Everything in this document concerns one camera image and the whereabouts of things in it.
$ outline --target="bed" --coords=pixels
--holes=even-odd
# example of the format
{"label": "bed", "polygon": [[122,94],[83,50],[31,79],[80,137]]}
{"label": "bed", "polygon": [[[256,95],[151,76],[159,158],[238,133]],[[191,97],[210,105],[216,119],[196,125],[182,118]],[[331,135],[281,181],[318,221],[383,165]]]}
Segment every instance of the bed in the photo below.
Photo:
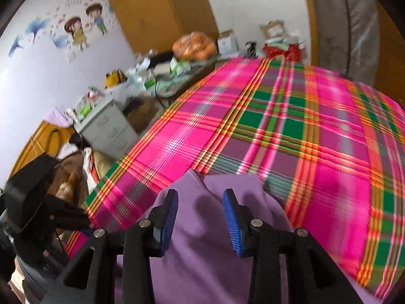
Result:
{"label": "bed", "polygon": [[[175,101],[86,207],[114,232],[189,168],[256,173],[294,227],[384,298],[405,266],[404,131],[402,108],[364,84],[299,63],[233,59]],[[85,241],[74,232],[69,254]]]}

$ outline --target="brown cabinet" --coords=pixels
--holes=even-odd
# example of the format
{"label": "brown cabinet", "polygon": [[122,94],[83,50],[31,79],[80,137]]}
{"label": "brown cabinet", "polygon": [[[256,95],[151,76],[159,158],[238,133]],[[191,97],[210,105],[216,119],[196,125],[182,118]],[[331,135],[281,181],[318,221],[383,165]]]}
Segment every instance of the brown cabinet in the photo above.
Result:
{"label": "brown cabinet", "polygon": [[171,50],[182,35],[218,29],[208,0],[110,0],[134,52]]}

